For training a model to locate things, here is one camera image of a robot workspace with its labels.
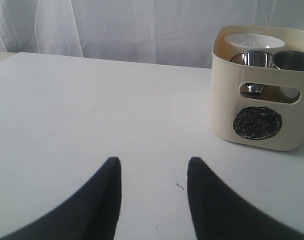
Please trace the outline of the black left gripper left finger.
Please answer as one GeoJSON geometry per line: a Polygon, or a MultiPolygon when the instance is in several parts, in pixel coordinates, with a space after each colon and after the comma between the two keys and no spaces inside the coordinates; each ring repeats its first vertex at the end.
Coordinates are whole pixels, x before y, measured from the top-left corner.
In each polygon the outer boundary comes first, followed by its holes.
{"type": "Polygon", "coordinates": [[[37,166],[0,174],[0,240],[112,240],[121,202],[115,156],[82,176],[37,166]]]}

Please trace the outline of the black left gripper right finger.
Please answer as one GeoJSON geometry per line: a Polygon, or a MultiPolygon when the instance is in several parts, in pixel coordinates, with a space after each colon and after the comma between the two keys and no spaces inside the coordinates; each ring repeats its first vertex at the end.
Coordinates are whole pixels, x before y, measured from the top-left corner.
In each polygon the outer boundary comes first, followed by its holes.
{"type": "Polygon", "coordinates": [[[187,197],[198,240],[304,240],[239,196],[200,157],[188,162],[187,197]]]}

